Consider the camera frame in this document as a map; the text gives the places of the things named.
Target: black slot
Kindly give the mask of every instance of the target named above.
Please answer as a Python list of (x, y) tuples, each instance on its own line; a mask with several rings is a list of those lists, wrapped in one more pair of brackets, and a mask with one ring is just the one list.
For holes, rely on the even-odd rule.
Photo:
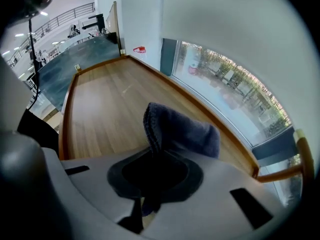
[(273, 216), (244, 188), (238, 188), (230, 191), (234, 200), (240, 206), (246, 218), (256, 230)]
[(64, 171), (66, 172), (67, 175), (72, 175), (72, 174), (82, 173), (82, 172), (87, 171), (87, 170), (90, 170), (90, 168), (88, 166), (81, 165), (81, 166), (78, 166), (78, 167), (65, 169)]

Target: wooden floor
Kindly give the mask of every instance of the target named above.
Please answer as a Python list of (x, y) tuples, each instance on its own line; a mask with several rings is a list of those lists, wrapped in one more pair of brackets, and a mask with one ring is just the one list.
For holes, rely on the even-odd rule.
[[(67, 123), (70, 159), (120, 153), (148, 145), (143, 116), (149, 102), (167, 105), (192, 119), (214, 123), (193, 103), (141, 64), (122, 59), (74, 80)], [(220, 160), (253, 174), (248, 161), (220, 131)]]

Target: red object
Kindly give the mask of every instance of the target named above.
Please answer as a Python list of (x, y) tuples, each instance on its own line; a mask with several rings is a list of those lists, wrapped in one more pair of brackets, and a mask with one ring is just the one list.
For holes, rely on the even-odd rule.
[(144, 46), (139, 46), (137, 48), (134, 48), (133, 51), (140, 54), (144, 54), (147, 52)]

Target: dark blue cloth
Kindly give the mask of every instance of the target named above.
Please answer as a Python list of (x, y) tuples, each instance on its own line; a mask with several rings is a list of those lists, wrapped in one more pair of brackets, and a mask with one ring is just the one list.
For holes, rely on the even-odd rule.
[(218, 158), (220, 133), (207, 122), (192, 120), (170, 107), (149, 103), (143, 117), (144, 130), (153, 154), (173, 146)]

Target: metal railing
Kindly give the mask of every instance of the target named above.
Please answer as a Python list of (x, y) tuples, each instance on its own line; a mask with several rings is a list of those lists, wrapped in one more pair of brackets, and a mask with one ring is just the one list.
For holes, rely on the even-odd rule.
[[(56, 29), (57, 27), (75, 19), (78, 17), (81, 17), (86, 14), (90, 14), (95, 12), (95, 3), (91, 2), (85, 5), (81, 5), (79, 7), (73, 8), (71, 10), (68, 10), (59, 16), (51, 19), (50, 21), (43, 24), (41, 27), (39, 27), (36, 31), (33, 32), (33, 42), (36, 43), (41, 38), (43, 38), (45, 35), (50, 33), (52, 30)], [(29, 34), (26, 40), (19, 46), (19, 49), (12, 55), (12, 57), (7, 60), (9, 66), (14, 67), (15, 64), (22, 58), (22, 56), (26, 53), (27, 46), (30, 45), (30, 38)]]

